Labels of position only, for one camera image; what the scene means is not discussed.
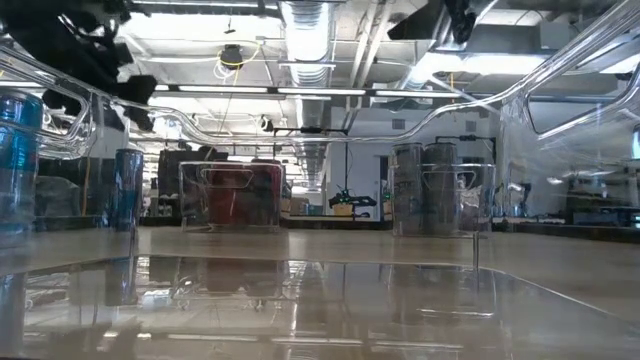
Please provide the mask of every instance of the floor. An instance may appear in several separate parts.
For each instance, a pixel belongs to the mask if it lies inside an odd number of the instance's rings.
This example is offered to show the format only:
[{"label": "floor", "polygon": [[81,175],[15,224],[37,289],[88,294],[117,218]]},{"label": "floor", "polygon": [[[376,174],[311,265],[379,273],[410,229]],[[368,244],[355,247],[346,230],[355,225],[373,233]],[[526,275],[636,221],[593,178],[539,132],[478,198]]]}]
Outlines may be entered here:
[{"label": "floor", "polygon": [[[106,231],[39,234],[5,249],[0,273],[127,256],[128,241]],[[393,238],[389,232],[283,230],[278,234],[197,234],[141,228],[137,253],[184,257],[383,264],[471,265],[469,239]],[[533,282],[640,321],[640,247],[531,234],[493,233],[480,243],[480,266]]]}]

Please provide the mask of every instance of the air duct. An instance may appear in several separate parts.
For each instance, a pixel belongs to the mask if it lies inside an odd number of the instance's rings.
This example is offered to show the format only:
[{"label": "air duct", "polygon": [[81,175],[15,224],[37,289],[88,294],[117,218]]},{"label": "air duct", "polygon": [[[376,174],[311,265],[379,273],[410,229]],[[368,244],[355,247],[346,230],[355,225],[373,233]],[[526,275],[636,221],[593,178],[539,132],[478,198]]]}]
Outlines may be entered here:
[{"label": "air duct", "polygon": [[[469,1],[466,11],[469,14],[475,14],[473,25],[475,26],[475,24],[477,24],[497,2],[497,0]],[[456,1],[449,1],[449,3],[457,4]],[[466,39],[468,39],[468,36],[455,36],[456,31],[460,32],[459,27],[461,25],[456,25],[452,22],[451,14],[455,13],[455,11],[452,11],[451,5],[447,4],[447,1],[430,1],[427,6],[420,11],[427,11],[425,13],[428,14],[426,20],[428,23],[432,24],[431,33],[425,34],[426,37],[431,39],[433,42],[431,49],[455,51],[464,50],[466,48]],[[437,66],[437,64],[433,64],[432,60],[429,58],[433,55],[433,53],[427,51],[422,59],[416,63],[413,69],[400,80],[397,88],[407,90],[422,89],[431,75],[438,71],[434,67]]]},{"label": "air duct", "polygon": [[[332,5],[322,2],[282,2],[280,9],[286,26],[288,58],[303,62],[291,66],[293,85],[323,88],[329,84],[329,68],[322,64],[329,55],[330,25],[333,23]],[[325,101],[295,100],[297,126],[326,129],[331,125],[330,114],[325,113]],[[298,148],[303,171],[309,187],[316,187],[322,179],[326,144],[304,143]]]}]

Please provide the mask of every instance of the clear plastic wall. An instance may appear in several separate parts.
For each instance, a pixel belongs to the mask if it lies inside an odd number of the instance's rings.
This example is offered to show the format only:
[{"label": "clear plastic wall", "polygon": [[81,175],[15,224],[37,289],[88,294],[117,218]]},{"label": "clear plastic wall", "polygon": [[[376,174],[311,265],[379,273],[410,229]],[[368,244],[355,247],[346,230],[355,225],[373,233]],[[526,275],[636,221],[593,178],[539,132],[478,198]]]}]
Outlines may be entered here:
[{"label": "clear plastic wall", "polygon": [[[618,36],[636,33],[639,25],[637,6],[621,3],[582,33],[573,46],[505,94],[498,151],[498,214],[567,225],[640,225],[638,71],[630,80],[618,81],[619,91],[566,119],[552,111],[546,117],[532,111],[536,94],[571,76],[585,59],[615,43]],[[559,121],[545,124],[550,118]]]},{"label": "clear plastic wall", "polygon": [[10,49],[0,71],[0,245],[22,262],[62,239],[88,256],[128,255],[144,160],[126,109]]},{"label": "clear plastic wall", "polygon": [[277,230],[283,178],[278,164],[180,163],[183,230]]}]

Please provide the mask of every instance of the yellow cable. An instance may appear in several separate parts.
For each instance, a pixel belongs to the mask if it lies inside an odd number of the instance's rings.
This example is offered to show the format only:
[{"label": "yellow cable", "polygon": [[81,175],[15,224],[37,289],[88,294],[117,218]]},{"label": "yellow cable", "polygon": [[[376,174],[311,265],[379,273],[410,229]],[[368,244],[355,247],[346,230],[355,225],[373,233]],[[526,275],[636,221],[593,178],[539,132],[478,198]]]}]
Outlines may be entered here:
[{"label": "yellow cable", "polygon": [[[233,86],[236,86],[236,83],[238,82],[238,74],[240,74],[239,69],[236,70],[236,75],[233,77]],[[224,127],[224,122],[227,120],[227,114],[229,113],[229,105],[231,105],[232,97],[233,97],[233,93],[229,96],[229,102],[227,102],[227,110],[224,112],[224,117],[220,122],[220,127],[218,128],[218,134],[220,134],[220,132],[222,131],[222,128]]]}]

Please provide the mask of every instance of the transparent acrylic box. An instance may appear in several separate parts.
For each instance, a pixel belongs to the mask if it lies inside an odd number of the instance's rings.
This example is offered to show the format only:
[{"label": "transparent acrylic box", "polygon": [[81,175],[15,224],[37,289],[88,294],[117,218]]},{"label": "transparent acrylic box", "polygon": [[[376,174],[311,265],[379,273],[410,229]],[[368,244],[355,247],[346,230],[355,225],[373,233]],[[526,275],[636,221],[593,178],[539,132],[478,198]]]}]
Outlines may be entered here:
[{"label": "transparent acrylic box", "polygon": [[274,232],[280,224],[281,165],[180,163],[184,231]]},{"label": "transparent acrylic box", "polygon": [[422,164],[418,168],[419,193],[411,198],[415,209],[410,221],[405,221],[404,213],[394,213],[394,235],[469,237],[491,230],[494,165]]}]

